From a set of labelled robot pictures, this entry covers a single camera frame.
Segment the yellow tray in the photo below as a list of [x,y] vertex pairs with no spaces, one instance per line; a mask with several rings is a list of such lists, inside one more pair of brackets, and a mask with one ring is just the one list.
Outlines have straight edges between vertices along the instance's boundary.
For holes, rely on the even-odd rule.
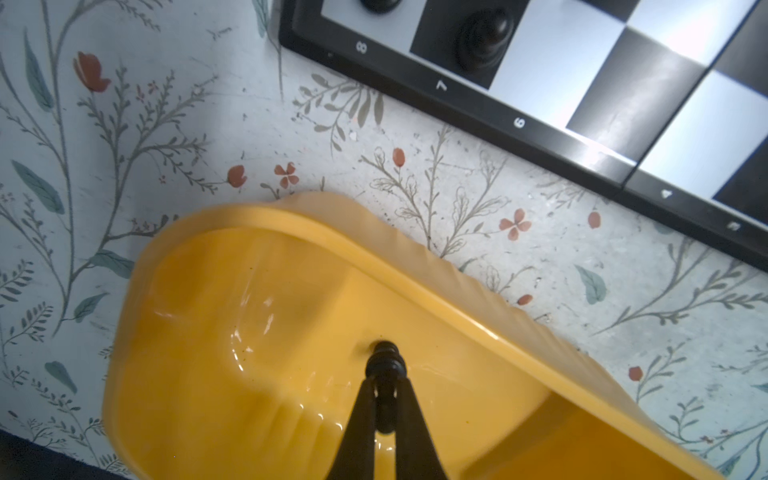
[[[325,478],[381,339],[450,478],[722,478],[594,360],[321,193],[205,210],[150,243],[114,343],[109,439],[142,479]],[[377,479],[394,478],[394,446],[377,436]]]

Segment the black chess piece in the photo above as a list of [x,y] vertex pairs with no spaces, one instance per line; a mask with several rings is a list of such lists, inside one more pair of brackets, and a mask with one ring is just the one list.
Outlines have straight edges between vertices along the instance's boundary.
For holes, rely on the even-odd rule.
[[361,0],[362,4],[374,13],[387,13],[395,8],[401,0]]
[[458,63],[466,71],[477,71],[500,62],[512,38],[515,23],[503,9],[472,14],[456,40]]

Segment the white chess square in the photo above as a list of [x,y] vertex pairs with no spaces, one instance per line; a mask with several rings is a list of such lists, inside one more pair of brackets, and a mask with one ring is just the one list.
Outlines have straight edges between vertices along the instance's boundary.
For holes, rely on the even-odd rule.
[[323,17],[372,39],[394,51],[408,55],[426,0],[405,0],[394,10],[377,14],[360,0],[325,0]]
[[640,0],[627,24],[709,66],[755,0]]
[[623,22],[579,0],[531,0],[490,94],[565,129],[623,30]]
[[640,169],[710,199],[767,135],[768,98],[711,71]]

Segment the floral pattern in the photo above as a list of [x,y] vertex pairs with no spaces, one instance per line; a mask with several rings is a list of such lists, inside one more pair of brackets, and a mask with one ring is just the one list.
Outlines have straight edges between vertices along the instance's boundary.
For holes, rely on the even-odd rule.
[[98,417],[141,249],[207,205],[328,190],[572,341],[723,475],[768,478],[765,273],[283,51],[272,16],[0,0],[3,429],[131,476]]

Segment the yellow plastic bin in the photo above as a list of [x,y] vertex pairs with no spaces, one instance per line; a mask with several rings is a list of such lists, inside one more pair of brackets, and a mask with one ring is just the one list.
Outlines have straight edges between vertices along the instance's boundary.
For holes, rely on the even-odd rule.
[[[152,240],[104,425],[142,479],[322,479],[381,339],[449,478],[722,478],[594,360],[328,193],[212,208]],[[377,479],[394,478],[394,446],[377,436]]]

